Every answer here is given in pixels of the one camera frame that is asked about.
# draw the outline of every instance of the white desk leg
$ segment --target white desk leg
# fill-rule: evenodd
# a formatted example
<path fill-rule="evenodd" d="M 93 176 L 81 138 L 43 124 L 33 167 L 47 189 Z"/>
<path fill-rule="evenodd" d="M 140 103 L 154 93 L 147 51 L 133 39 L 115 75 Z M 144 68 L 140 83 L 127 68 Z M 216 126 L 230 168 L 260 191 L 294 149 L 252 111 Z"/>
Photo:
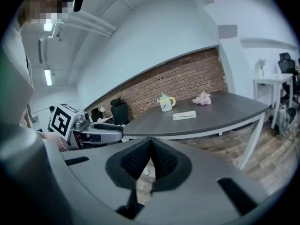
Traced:
<path fill-rule="evenodd" d="M 251 157 L 252 152 L 254 151 L 254 148 L 255 148 L 255 146 L 257 144 L 257 141 L 258 141 L 258 138 L 259 138 L 259 135 L 261 134 L 261 131 L 262 131 L 263 120 L 264 120 L 264 113 L 262 113 L 259 116 L 259 120 L 257 120 L 257 121 L 254 122 L 253 133 L 250 136 L 250 140 L 248 142 L 248 145 L 246 147 L 244 155 L 242 156 L 242 158 L 238 162 L 238 167 L 240 169 L 243 169 L 245 167 L 247 161 Z"/>
<path fill-rule="evenodd" d="M 292 102 L 293 102 L 293 78 L 291 77 L 290 79 L 290 98 L 289 98 L 289 107 L 292 107 Z"/>
<path fill-rule="evenodd" d="M 271 108 L 274 108 L 274 85 L 271 85 Z"/>
<path fill-rule="evenodd" d="M 275 123 L 276 123 L 276 119 L 277 119 L 277 114 L 279 111 L 279 107 L 280 107 L 280 84 L 275 85 L 276 86 L 276 105 L 275 105 L 275 111 L 274 111 L 274 118 L 272 121 L 272 125 L 271 128 L 274 129 L 275 127 Z"/>
<path fill-rule="evenodd" d="M 253 81 L 254 83 L 254 100 L 258 99 L 258 87 L 257 87 L 257 82 Z"/>

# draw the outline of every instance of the white lamp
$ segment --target white lamp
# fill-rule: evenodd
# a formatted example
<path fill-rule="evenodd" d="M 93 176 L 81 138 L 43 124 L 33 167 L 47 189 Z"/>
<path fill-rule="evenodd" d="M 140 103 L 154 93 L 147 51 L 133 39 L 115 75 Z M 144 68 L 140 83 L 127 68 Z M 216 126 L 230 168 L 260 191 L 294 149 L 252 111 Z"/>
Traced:
<path fill-rule="evenodd" d="M 104 117 L 106 118 L 106 109 L 105 109 L 105 107 L 101 106 L 100 107 L 100 112 L 103 113 Z"/>
<path fill-rule="evenodd" d="M 255 76 L 257 78 L 264 78 L 263 67 L 266 65 L 266 59 L 259 59 L 255 65 Z"/>

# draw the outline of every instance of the wood plank floor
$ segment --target wood plank floor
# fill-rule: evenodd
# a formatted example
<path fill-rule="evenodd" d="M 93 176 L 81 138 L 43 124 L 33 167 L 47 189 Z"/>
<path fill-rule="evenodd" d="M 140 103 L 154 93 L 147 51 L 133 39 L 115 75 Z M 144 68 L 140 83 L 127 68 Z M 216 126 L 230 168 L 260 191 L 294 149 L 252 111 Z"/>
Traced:
<path fill-rule="evenodd" d="M 282 137 L 277 131 L 271 129 L 267 122 L 271 113 L 272 110 L 266 113 L 258 144 L 243 169 L 246 174 L 258 181 L 268 194 L 274 193 L 290 181 L 298 167 L 298 156 L 300 155 L 300 116 L 297 115 L 295 119 L 296 136 L 294 140 L 292 136 Z M 212 135 L 177 140 L 177 142 L 207 150 L 234 165 L 243 155 L 251 133 L 252 126 L 249 126 L 239 131 L 223 133 L 222 136 Z M 143 205 L 151 198 L 150 191 L 152 183 L 155 181 L 155 169 L 152 161 L 148 163 L 147 169 L 150 172 L 149 176 L 141 175 L 137 181 L 138 202 Z"/>

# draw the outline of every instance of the fluorescent light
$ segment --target fluorescent light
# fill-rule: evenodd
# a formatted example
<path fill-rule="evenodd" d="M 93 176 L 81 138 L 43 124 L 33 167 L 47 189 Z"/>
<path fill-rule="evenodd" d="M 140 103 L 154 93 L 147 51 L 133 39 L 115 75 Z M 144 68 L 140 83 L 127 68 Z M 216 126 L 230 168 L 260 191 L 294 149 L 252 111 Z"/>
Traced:
<path fill-rule="evenodd" d="M 47 32 L 52 31 L 52 26 L 53 26 L 52 23 L 45 23 L 44 24 L 44 31 L 47 31 Z"/>
<path fill-rule="evenodd" d="M 51 72 L 50 69 L 45 69 L 45 77 L 46 77 L 46 82 L 48 86 L 52 86 L 52 80 L 51 80 Z"/>

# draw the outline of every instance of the pink flower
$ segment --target pink flower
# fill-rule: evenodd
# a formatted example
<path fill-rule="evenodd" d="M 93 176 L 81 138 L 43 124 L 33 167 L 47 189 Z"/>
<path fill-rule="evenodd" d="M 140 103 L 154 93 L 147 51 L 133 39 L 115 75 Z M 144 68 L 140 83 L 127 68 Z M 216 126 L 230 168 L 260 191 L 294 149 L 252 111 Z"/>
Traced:
<path fill-rule="evenodd" d="M 211 95 L 209 93 L 205 93 L 204 91 L 195 99 L 192 100 L 193 103 L 201 104 L 201 105 L 210 105 L 211 104 Z"/>

